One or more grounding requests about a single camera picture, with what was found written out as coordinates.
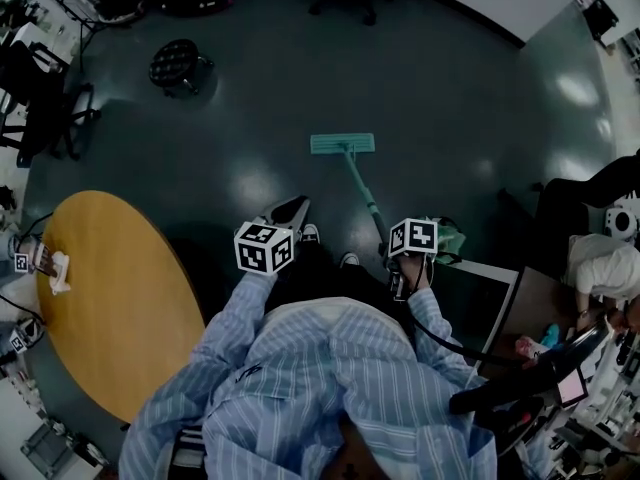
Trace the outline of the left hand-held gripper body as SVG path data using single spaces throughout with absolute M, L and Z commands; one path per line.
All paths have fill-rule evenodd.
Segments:
M 278 273 L 294 260 L 291 229 L 245 221 L 234 235 L 237 267 L 245 272 Z

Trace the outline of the teal mop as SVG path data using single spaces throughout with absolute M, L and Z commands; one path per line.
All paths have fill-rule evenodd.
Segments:
M 338 155 L 345 159 L 378 231 L 380 237 L 379 254 L 383 256 L 388 244 L 388 228 L 384 223 L 375 198 L 365 184 L 356 164 L 358 154 L 370 154 L 375 151 L 375 137 L 372 133 L 315 134 L 310 137 L 310 152 L 312 155 Z

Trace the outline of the person's right forearm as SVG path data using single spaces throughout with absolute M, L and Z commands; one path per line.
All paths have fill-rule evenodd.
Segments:
M 410 289 L 408 305 L 411 315 L 431 334 L 448 341 L 452 337 L 451 325 L 443 318 L 435 294 L 430 288 L 424 258 L 401 255 L 398 263 Z M 419 360 L 434 369 L 445 371 L 468 366 L 461 355 L 443 347 L 424 331 L 418 331 L 416 346 Z

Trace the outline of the person's left forearm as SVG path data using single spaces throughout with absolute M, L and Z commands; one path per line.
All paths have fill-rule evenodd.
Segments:
M 237 367 L 244 363 L 255 340 L 265 305 L 277 276 L 246 273 L 233 290 L 223 310 L 207 324 L 191 359 Z

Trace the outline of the green bag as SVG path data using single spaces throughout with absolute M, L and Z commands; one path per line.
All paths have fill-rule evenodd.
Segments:
M 461 249 L 466 241 L 466 235 L 461 228 L 448 217 L 433 219 L 437 227 L 437 252 L 432 255 L 435 263 L 453 265 L 462 261 Z

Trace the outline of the grey white-framed panel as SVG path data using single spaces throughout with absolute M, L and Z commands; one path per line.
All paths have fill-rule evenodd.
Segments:
M 465 259 L 437 263 L 432 288 L 453 337 L 466 348 L 493 354 L 519 276 L 518 271 Z

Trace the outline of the dark brown desk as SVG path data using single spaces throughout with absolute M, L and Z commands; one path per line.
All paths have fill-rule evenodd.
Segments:
M 516 361 L 528 361 L 515 352 L 515 342 L 522 335 L 540 343 L 550 324 L 560 327 L 559 348 L 574 338 L 578 313 L 574 289 L 536 270 L 525 268 L 492 353 Z

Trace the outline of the round wooden table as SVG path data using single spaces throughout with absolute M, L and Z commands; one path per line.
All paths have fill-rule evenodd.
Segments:
M 122 421 L 189 359 L 204 331 L 183 266 L 138 209 L 101 191 L 82 191 L 54 211 L 43 234 L 69 256 L 69 291 L 36 277 L 53 347 L 79 387 Z

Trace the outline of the pink bottle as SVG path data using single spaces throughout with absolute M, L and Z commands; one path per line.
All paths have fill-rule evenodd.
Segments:
M 515 342 L 515 352 L 528 360 L 537 359 L 548 351 L 548 347 L 525 335 L 519 337 Z

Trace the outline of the black device with red button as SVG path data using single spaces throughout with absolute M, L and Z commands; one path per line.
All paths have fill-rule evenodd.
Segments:
M 502 457 L 531 433 L 544 407 L 542 397 L 529 397 L 513 403 L 506 410 L 477 411 L 475 422 L 493 433 L 497 456 Z

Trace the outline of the white crumpled cloth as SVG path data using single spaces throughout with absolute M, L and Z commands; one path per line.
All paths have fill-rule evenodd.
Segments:
M 61 251 L 56 251 L 52 256 L 54 276 L 49 278 L 49 285 L 54 296 L 71 290 L 67 282 L 70 257 Z

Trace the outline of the pink-screen tablet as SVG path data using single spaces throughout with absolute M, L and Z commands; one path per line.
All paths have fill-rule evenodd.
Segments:
M 558 400 L 562 408 L 570 408 L 588 397 L 586 381 L 580 368 L 576 368 L 558 385 Z

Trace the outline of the black folding chair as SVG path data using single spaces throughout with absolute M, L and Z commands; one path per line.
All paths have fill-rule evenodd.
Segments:
M 74 149 L 72 128 L 80 121 L 99 119 L 101 111 L 92 106 L 76 109 L 82 96 L 94 96 L 95 87 L 87 82 L 68 85 L 68 68 L 66 62 L 37 42 L 26 45 L 15 41 L 0 53 L 0 89 L 26 110 L 25 122 L 19 125 L 0 118 L 0 147 L 17 152 L 18 168 L 29 168 L 44 151 L 59 158 L 60 143 L 69 158 L 80 159 Z

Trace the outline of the white shelving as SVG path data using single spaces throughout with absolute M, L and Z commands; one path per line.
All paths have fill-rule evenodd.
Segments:
M 617 41 L 633 77 L 640 83 L 640 28 L 636 28 Z

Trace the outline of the black box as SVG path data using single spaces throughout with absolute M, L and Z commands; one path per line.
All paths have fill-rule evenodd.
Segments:
M 593 0 L 583 11 L 593 40 L 603 48 L 606 47 L 602 38 L 610 29 L 615 28 L 619 23 L 619 18 L 606 4 L 604 0 Z

